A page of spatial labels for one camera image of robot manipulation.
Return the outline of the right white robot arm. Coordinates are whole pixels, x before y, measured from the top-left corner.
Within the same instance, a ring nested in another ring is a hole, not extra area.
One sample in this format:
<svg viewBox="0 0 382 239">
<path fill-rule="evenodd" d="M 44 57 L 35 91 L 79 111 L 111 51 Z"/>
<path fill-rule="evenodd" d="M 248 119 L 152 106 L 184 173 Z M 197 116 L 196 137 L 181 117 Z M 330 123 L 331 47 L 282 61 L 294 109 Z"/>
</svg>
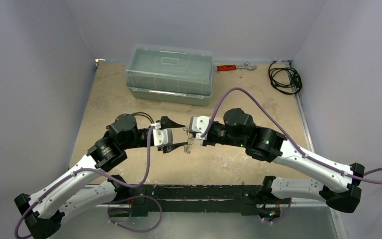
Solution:
<svg viewBox="0 0 382 239">
<path fill-rule="evenodd" d="M 264 203 L 288 198 L 312 199 L 344 213 L 352 213 L 361 200 L 360 181 L 364 166 L 340 164 L 299 145 L 271 128 L 257 126 L 253 117 L 240 108 L 228 110 L 223 123 L 209 117 L 192 117 L 189 130 L 203 146 L 216 144 L 242 147 L 253 159 L 294 169 L 309 179 L 266 176 L 255 194 Z"/>
</svg>

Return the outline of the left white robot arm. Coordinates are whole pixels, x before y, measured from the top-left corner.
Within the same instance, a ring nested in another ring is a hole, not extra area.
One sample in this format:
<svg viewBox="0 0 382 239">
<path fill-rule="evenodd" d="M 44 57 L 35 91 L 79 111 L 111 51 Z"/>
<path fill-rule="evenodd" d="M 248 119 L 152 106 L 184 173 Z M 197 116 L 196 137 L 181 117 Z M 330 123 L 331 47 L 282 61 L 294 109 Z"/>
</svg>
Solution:
<svg viewBox="0 0 382 239">
<path fill-rule="evenodd" d="M 174 146 L 172 129 L 182 128 L 167 116 L 150 119 L 150 126 L 138 128 L 135 114 L 121 114 L 106 127 L 102 138 L 67 172 L 48 186 L 31 195 L 20 194 L 14 202 L 21 214 L 14 229 L 19 239 L 22 223 L 27 226 L 26 238 L 47 239 L 64 222 L 82 211 L 114 201 L 124 203 L 130 188 L 139 188 L 150 172 L 151 148 L 170 149 Z M 126 150 L 145 148 L 146 168 L 143 179 L 128 184 L 121 177 L 109 175 L 114 167 L 127 159 Z"/>
</svg>

